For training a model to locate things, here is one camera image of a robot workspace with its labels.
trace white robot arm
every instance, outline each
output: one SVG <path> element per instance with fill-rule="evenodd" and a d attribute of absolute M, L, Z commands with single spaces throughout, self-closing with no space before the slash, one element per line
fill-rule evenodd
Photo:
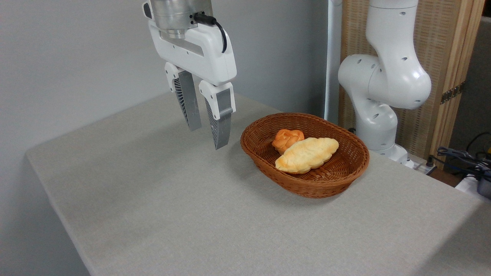
<path fill-rule="evenodd" d="M 377 51 L 348 56 L 339 67 L 339 83 L 355 108 L 356 134 L 366 146 L 412 166 L 407 151 L 395 144 L 397 116 L 390 106 L 416 109 L 431 91 L 431 80 L 414 50 L 418 0 L 370 0 L 366 37 Z"/>
<path fill-rule="evenodd" d="M 237 75 L 228 34 L 212 17 L 211 0 L 149 0 L 143 3 L 155 49 L 191 131 L 201 127 L 193 75 L 202 79 L 215 149 L 228 143 Z"/>

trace elongated bread loaf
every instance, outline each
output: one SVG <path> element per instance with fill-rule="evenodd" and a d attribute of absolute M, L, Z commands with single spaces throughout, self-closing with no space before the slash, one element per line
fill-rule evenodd
<path fill-rule="evenodd" d="M 303 174 L 319 168 L 339 147 L 338 141 L 331 138 L 307 138 L 294 143 L 276 160 L 276 168 L 290 173 Z"/>

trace bread roll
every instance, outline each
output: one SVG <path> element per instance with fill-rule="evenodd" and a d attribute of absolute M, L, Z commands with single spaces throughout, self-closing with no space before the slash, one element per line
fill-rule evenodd
<path fill-rule="evenodd" d="M 303 132 L 300 130 L 281 129 L 276 134 L 272 145 L 280 154 L 283 154 L 286 149 L 303 139 Z"/>
<path fill-rule="evenodd" d="M 319 168 L 339 147 L 338 141 L 331 138 L 307 138 L 294 143 L 276 160 L 276 168 L 290 173 L 303 174 Z"/>

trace gray wall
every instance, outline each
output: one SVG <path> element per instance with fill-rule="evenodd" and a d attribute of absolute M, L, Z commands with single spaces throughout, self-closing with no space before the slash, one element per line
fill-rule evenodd
<path fill-rule="evenodd" d="M 0 2 L 0 275 L 87 275 L 24 154 L 168 92 L 141 2 Z M 235 91 L 322 116 L 326 3 L 213 5 L 234 46 Z"/>
<path fill-rule="evenodd" d="M 479 133 L 491 132 L 491 18 L 482 17 L 476 43 L 462 93 L 450 147 L 465 150 Z M 480 137 L 469 149 L 471 154 L 482 151 L 489 135 Z"/>

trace oval basket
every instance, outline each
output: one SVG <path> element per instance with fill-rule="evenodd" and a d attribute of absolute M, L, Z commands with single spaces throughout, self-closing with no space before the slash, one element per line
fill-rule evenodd
<path fill-rule="evenodd" d="M 280 153 L 271 143 L 280 129 L 301 130 L 305 138 L 334 138 L 339 148 L 320 168 L 290 175 L 276 169 L 274 164 Z M 276 113 L 253 122 L 242 133 L 241 147 L 271 180 L 292 193 L 310 198 L 343 192 L 362 175 L 370 160 L 367 147 L 356 135 L 304 113 Z"/>

